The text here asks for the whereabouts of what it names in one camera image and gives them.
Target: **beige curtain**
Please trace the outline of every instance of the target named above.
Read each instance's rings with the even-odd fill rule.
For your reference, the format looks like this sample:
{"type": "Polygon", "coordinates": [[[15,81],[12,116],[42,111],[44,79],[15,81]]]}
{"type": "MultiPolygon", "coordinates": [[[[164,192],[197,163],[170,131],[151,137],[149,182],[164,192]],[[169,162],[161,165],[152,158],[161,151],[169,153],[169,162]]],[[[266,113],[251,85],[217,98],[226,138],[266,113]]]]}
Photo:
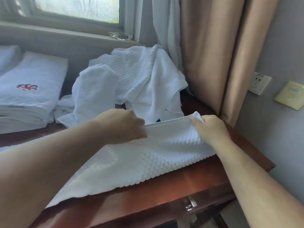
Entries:
{"type": "Polygon", "coordinates": [[[234,126],[279,0],[180,0],[191,92],[234,126]]]}

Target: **white power socket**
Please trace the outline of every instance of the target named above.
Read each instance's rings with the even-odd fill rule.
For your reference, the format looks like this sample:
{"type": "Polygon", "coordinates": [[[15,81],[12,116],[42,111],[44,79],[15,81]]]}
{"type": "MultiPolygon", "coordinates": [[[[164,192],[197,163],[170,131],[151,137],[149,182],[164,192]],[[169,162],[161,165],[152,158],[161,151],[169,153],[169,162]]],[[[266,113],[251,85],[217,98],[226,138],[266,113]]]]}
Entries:
{"type": "Polygon", "coordinates": [[[248,90],[257,95],[260,95],[268,83],[271,81],[271,79],[272,77],[262,75],[260,73],[254,73],[248,90]]]}

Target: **glossy wood surface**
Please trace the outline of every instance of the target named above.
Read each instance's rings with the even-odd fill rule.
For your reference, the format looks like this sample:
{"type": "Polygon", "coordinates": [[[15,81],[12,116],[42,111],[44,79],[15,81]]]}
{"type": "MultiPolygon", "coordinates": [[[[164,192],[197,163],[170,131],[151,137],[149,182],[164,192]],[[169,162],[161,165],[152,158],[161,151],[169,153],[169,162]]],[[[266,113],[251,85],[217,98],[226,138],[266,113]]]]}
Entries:
{"type": "MultiPolygon", "coordinates": [[[[181,101],[185,115],[192,114],[194,111],[198,111],[201,115],[213,114],[209,108],[185,92],[181,93],[181,101]]],[[[230,126],[227,128],[232,140],[262,168],[270,171],[275,167],[234,129],[230,126]]],[[[50,124],[46,128],[38,130],[2,134],[0,135],[0,147],[23,143],[63,129],[62,125],[50,124]]],[[[174,213],[169,209],[170,203],[177,203],[188,195],[207,192],[204,202],[209,199],[209,205],[216,203],[220,197],[216,192],[218,189],[223,191],[223,197],[232,193],[231,185],[219,158],[213,156],[137,185],[117,188],[98,195],[68,199],[45,209],[31,227],[83,228],[97,225],[99,225],[98,227],[131,227],[123,226],[123,224],[128,224],[126,221],[133,215],[151,213],[154,216],[158,214],[158,217],[166,214],[167,217],[172,216],[174,213]]]]}

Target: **wooden table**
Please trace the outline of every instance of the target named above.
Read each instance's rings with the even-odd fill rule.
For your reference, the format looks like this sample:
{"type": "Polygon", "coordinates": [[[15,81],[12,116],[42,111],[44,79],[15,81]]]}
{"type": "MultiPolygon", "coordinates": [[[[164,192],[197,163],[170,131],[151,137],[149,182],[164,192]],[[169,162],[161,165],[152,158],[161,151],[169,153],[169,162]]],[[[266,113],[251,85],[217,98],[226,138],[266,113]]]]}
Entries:
{"type": "MultiPolygon", "coordinates": [[[[185,115],[198,111],[214,114],[194,97],[181,92],[185,115]]],[[[275,165],[245,138],[227,125],[232,140],[266,171],[275,165]]],[[[46,128],[0,135],[0,147],[23,143],[65,129],[58,124],[46,128]]],[[[152,178],[137,185],[117,188],[98,195],[68,199],[45,209],[34,227],[140,227],[150,228],[188,213],[189,197],[204,210],[235,197],[219,158],[215,155],[185,168],[152,178]]]]}

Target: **yellowed wall plate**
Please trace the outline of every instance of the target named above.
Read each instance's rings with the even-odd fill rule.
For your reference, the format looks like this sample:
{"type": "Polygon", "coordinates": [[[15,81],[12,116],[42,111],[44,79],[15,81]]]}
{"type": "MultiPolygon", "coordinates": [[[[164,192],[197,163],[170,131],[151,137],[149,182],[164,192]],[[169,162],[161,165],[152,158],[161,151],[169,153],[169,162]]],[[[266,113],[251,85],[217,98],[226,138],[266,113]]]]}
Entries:
{"type": "Polygon", "coordinates": [[[304,105],[304,85],[289,81],[276,96],[275,101],[300,110],[304,105]]]}

